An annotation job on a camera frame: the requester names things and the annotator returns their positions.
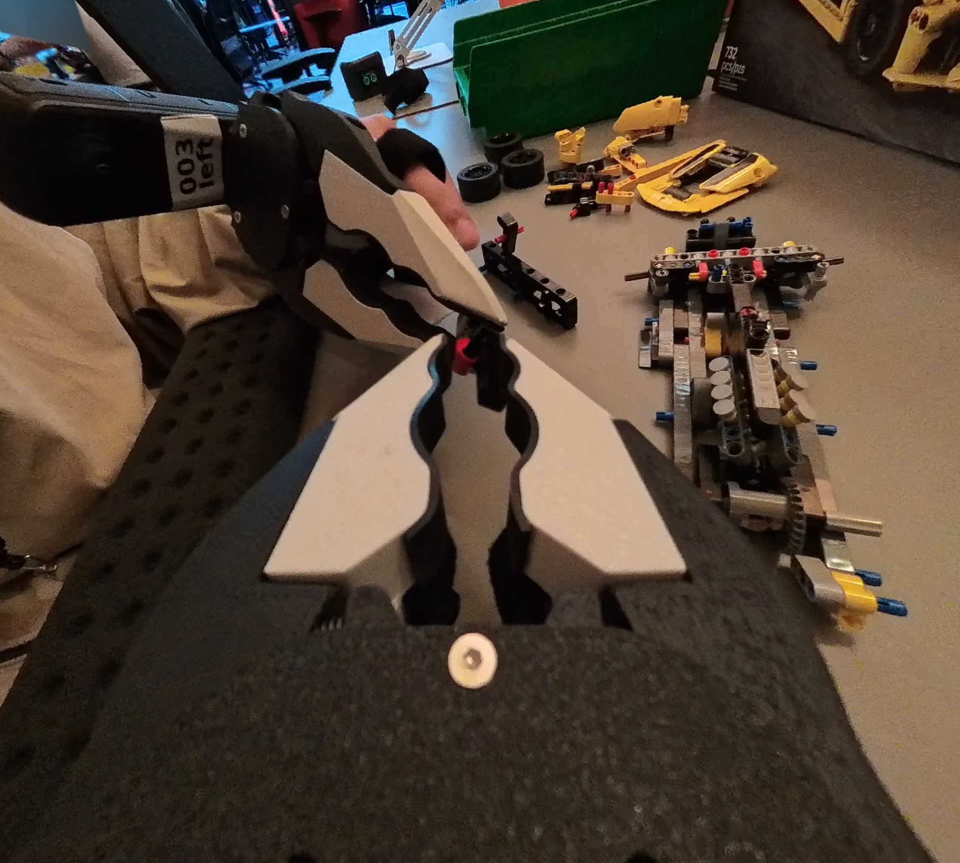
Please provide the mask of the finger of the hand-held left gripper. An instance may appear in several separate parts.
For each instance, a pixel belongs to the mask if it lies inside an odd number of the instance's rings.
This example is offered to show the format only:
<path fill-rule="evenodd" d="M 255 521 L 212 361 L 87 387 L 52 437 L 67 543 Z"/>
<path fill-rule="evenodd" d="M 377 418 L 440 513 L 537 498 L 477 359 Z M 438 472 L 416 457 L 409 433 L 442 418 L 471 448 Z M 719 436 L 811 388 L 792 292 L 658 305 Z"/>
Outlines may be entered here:
<path fill-rule="evenodd" d="M 402 277 L 373 255 L 335 255 L 304 272 L 306 304 L 336 331 L 381 350 L 416 350 L 454 337 L 457 316 L 418 277 Z"/>
<path fill-rule="evenodd" d="M 496 295 L 420 194 L 388 193 L 331 149 L 321 158 L 318 188 L 326 217 L 338 232 L 377 244 L 394 268 L 415 275 L 450 310 L 506 329 L 508 317 Z"/>

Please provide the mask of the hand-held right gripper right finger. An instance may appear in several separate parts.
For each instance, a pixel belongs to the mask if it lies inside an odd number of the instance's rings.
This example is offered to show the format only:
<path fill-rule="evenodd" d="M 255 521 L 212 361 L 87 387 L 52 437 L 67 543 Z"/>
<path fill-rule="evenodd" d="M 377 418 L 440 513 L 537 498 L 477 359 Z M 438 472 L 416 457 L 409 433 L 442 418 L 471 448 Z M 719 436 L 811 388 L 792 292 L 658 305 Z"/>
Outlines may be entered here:
<path fill-rule="evenodd" d="M 488 558 L 498 614 L 547 617 L 570 593 L 684 578 L 614 418 L 521 344 L 502 353 L 505 431 L 519 457 Z"/>

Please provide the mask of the black toy brick frame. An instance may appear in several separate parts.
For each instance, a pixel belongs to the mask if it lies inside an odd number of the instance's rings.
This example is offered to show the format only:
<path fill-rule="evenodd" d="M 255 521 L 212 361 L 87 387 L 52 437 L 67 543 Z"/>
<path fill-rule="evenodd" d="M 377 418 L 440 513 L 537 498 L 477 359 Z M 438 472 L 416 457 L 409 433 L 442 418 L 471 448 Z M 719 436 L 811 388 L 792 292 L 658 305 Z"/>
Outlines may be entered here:
<path fill-rule="evenodd" d="M 574 329 L 579 321 L 576 295 L 517 255 L 517 243 L 523 226 L 513 214 L 500 214 L 497 222 L 500 235 L 481 245 L 481 272 L 500 281 L 516 299 L 533 305 L 546 319 L 562 329 Z"/>

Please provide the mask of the small black toy connector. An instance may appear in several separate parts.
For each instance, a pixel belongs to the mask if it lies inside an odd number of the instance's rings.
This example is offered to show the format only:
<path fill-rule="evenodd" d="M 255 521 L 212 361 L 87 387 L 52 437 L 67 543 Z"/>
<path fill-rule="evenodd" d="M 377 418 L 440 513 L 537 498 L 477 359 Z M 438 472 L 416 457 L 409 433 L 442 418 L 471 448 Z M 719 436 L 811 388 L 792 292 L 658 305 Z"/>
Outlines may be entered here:
<path fill-rule="evenodd" d="M 509 384 L 515 362 L 506 347 L 506 336 L 479 317 L 457 318 L 451 370 L 466 377 L 474 375 L 476 398 L 480 406 L 501 412 L 509 400 Z"/>

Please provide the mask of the person's left forearm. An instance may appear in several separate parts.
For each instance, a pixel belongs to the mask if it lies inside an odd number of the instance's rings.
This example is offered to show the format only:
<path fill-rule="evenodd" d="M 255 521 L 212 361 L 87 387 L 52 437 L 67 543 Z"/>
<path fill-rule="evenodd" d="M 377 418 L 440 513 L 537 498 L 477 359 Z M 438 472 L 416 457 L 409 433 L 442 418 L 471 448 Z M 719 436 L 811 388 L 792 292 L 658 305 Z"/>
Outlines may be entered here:
<path fill-rule="evenodd" d="M 131 327 L 152 314 L 182 332 L 279 295 L 234 231 L 225 206 L 73 225 L 89 246 L 114 314 Z"/>

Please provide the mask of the grey desk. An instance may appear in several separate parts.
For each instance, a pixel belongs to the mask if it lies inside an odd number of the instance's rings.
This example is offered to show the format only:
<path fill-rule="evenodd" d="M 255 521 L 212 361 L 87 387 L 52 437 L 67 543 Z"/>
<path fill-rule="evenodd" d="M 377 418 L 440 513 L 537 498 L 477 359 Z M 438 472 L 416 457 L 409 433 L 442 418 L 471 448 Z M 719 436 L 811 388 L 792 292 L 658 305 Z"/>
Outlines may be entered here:
<path fill-rule="evenodd" d="M 791 337 L 819 365 L 818 421 L 838 429 L 823 441 L 838 510 L 884 523 L 881 538 L 849 538 L 854 564 L 879 572 L 909 614 L 846 634 L 818 625 L 789 573 L 778 576 L 906 822 L 937 861 L 958 861 L 958 169 L 711 92 L 655 158 L 718 137 L 778 166 L 727 214 L 846 259 Z M 669 449 L 654 424 L 669 378 L 637 365 L 645 284 L 624 276 L 678 248 L 690 222 L 646 206 L 570 220 L 538 186 L 474 207 L 485 238 L 505 211 L 525 228 L 519 255 L 579 299 L 577 327 L 556 331 L 496 286 L 510 335 Z"/>

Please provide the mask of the person's left hand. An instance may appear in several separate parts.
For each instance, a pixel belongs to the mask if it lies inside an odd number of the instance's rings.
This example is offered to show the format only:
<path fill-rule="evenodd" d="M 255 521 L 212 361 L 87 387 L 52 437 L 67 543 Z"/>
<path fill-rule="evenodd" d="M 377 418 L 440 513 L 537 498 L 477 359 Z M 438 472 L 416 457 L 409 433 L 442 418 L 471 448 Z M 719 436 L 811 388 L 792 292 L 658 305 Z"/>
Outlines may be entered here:
<path fill-rule="evenodd" d="M 362 117 L 387 168 L 411 192 L 423 197 L 465 251 L 480 243 L 476 222 L 466 208 L 438 148 L 384 115 Z"/>

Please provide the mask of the large black office chair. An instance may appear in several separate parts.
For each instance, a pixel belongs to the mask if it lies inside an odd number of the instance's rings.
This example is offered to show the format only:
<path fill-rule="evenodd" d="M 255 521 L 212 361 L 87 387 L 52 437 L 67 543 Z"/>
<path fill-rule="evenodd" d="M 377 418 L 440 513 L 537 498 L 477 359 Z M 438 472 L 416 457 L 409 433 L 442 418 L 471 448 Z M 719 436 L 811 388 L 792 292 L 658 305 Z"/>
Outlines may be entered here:
<path fill-rule="evenodd" d="M 230 104 L 243 81 L 212 36 L 194 0 L 75 0 L 141 67 L 160 91 Z"/>

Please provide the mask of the black yellow red toy subassembly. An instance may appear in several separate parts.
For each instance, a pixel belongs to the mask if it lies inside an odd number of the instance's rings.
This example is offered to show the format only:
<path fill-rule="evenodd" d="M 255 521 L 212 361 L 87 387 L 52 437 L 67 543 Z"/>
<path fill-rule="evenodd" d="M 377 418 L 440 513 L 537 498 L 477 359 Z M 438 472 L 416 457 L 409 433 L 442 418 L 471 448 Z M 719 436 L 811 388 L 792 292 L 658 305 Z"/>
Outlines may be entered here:
<path fill-rule="evenodd" d="M 546 208 L 568 208 L 572 219 L 591 217 L 596 213 L 627 215 L 637 201 L 636 180 L 614 162 L 601 166 L 588 163 L 582 168 L 553 171 L 547 175 L 548 185 L 543 198 Z"/>

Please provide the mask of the black perforated panel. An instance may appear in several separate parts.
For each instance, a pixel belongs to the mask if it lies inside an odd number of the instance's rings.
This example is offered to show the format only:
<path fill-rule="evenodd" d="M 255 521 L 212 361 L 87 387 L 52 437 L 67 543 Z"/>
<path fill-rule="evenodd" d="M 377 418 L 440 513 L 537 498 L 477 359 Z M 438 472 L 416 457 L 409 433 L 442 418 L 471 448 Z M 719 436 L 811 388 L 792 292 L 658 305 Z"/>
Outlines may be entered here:
<path fill-rule="evenodd" d="M 170 580 L 293 447 L 319 331 L 278 299 L 190 331 L 2 704 L 2 852 L 87 747 Z"/>

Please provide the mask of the black device with green lights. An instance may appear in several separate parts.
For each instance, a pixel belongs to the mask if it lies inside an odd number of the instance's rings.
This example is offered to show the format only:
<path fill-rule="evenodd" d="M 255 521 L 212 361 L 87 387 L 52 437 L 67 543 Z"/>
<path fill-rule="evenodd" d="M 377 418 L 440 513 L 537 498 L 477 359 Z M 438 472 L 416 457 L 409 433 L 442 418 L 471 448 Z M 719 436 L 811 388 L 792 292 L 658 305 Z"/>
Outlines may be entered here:
<path fill-rule="evenodd" d="M 339 63 L 345 88 L 354 102 L 364 102 L 383 95 L 388 89 L 388 76 L 379 52 L 368 53 Z"/>

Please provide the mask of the toy car chassis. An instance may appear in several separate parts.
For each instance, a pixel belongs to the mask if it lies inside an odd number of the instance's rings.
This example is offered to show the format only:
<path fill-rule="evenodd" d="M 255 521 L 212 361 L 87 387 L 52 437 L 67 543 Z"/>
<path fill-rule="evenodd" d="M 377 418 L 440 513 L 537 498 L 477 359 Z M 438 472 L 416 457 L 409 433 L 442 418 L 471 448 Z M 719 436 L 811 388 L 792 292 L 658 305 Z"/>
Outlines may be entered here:
<path fill-rule="evenodd" d="M 880 537 L 883 525 L 838 507 L 823 447 L 837 429 L 818 418 L 818 364 L 798 352 L 789 316 L 843 263 L 815 245 L 764 242 L 749 217 L 703 219 L 625 281 L 644 281 L 654 306 L 638 366 L 670 374 L 655 419 L 671 427 L 674 465 L 734 524 L 774 538 L 807 599 L 855 632 L 908 607 L 853 560 L 848 536 Z"/>

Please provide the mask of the yellow toy car hood assembly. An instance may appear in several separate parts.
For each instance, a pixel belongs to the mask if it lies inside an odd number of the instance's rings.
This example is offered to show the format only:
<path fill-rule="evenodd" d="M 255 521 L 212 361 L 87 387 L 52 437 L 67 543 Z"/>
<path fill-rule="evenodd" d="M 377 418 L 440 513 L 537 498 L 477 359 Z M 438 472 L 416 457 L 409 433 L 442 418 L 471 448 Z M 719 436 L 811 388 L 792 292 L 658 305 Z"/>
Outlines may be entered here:
<path fill-rule="evenodd" d="M 686 216 L 706 216 L 771 180 L 779 167 L 763 154 L 712 141 L 640 171 L 636 196 L 646 205 Z"/>

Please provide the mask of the yellow toy fender piece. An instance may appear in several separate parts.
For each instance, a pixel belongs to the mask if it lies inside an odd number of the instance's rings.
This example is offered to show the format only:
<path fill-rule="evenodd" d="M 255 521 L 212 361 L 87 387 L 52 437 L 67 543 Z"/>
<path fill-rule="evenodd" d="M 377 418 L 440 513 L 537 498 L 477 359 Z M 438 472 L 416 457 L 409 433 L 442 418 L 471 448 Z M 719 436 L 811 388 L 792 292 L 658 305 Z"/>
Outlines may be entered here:
<path fill-rule="evenodd" d="M 690 108 L 677 96 L 658 96 L 625 108 L 613 124 L 618 136 L 650 137 L 663 133 L 671 138 L 674 129 L 688 121 Z"/>

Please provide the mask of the toy car box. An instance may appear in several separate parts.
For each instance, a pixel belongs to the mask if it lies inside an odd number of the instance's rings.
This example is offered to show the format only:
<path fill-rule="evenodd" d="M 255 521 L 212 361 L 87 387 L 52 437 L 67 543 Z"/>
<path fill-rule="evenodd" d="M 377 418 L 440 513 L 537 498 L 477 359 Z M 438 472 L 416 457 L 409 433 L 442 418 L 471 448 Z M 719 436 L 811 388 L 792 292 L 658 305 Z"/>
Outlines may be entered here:
<path fill-rule="evenodd" d="M 959 161 L 959 0 L 734 0 L 715 91 Z"/>

